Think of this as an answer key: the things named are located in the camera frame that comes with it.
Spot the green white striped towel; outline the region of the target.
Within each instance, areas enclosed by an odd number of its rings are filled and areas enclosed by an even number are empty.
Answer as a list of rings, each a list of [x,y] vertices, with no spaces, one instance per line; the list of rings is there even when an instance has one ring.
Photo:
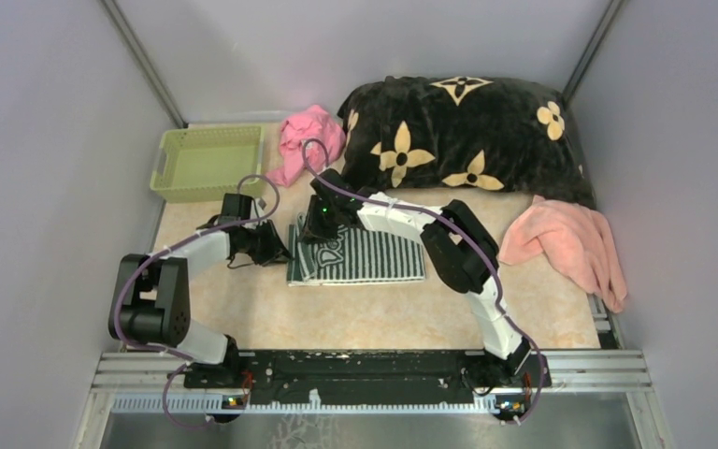
[[[426,279],[421,245],[389,233],[340,227],[337,238],[303,240],[305,215],[288,226],[290,286],[340,286],[422,282]]]

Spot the black blanket with beige flowers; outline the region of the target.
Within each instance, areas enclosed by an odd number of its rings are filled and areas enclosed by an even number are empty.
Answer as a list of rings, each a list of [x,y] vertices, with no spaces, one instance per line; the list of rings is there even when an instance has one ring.
[[[533,81],[387,77],[338,113],[352,188],[474,187],[594,208],[565,96]]]

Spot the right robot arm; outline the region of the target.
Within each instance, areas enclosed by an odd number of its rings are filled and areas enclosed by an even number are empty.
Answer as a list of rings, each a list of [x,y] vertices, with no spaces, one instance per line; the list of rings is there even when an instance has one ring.
[[[338,225],[382,232],[421,245],[440,280],[467,300],[481,332],[495,382],[513,385],[523,377],[532,345],[511,320],[497,261],[498,246],[463,201],[445,206],[414,204],[364,190],[353,193],[334,169],[314,176],[315,235],[325,239]]]

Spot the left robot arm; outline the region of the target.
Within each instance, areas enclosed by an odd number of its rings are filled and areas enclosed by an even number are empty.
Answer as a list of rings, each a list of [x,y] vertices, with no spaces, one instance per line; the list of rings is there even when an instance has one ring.
[[[248,387],[251,372],[235,339],[195,321],[191,312],[191,281],[239,253],[260,267],[293,258],[273,222],[259,219],[204,224],[167,249],[124,256],[108,316],[110,336],[181,359],[188,388]]]

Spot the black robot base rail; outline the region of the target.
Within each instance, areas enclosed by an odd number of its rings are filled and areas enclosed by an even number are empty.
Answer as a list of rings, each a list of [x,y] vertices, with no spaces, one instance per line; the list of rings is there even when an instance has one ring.
[[[503,397],[513,401],[505,412],[522,413],[551,384],[544,358],[528,355],[508,364],[483,350],[254,350],[220,365],[193,363],[183,372],[189,390],[235,388],[256,407],[346,411],[418,412]]]

